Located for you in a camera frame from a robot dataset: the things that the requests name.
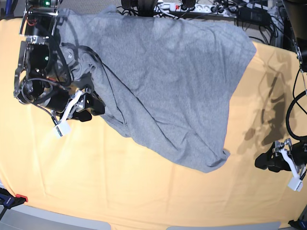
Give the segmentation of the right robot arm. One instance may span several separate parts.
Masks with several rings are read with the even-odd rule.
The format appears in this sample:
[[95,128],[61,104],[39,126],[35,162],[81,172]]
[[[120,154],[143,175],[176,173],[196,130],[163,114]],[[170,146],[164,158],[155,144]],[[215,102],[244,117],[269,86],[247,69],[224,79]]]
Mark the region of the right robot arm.
[[27,0],[13,95],[45,111],[55,125],[68,119],[90,121],[105,105],[94,91],[90,72],[76,73],[79,47],[61,43],[60,0]]

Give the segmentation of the black robot base post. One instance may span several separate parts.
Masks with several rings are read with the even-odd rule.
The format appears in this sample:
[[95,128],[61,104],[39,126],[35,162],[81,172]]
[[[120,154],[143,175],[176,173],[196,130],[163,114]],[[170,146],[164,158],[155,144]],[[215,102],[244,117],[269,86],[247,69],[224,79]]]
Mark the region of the black robot base post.
[[136,0],[138,16],[153,17],[154,9],[157,5],[157,0]]

